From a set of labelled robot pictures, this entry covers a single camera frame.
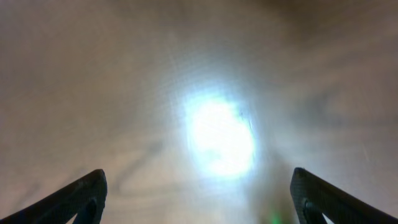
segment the beige surface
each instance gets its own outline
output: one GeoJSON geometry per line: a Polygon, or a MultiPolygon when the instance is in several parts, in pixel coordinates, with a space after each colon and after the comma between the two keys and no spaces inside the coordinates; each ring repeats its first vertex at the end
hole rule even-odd
{"type": "Polygon", "coordinates": [[[102,223],[288,223],[296,166],[398,217],[397,10],[0,1],[0,217],[102,168],[102,223]]]}

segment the bright light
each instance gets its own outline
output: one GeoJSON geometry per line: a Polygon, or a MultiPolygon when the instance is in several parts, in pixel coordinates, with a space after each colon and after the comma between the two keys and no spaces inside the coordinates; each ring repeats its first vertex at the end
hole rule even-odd
{"type": "Polygon", "coordinates": [[[254,143],[249,125],[236,108],[208,101],[192,113],[195,156],[201,169],[224,177],[245,174],[252,166],[254,143]]]}

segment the white light source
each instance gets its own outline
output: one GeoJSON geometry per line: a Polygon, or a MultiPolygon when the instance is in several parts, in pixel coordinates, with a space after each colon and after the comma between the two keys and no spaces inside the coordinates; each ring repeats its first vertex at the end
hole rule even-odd
{"type": "Polygon", "coordinates": [[[192,138],[201,169],[236,177],[252,166],[251,129],[236,108],[225,101],[207,101],[192,111],[192,138]]]}

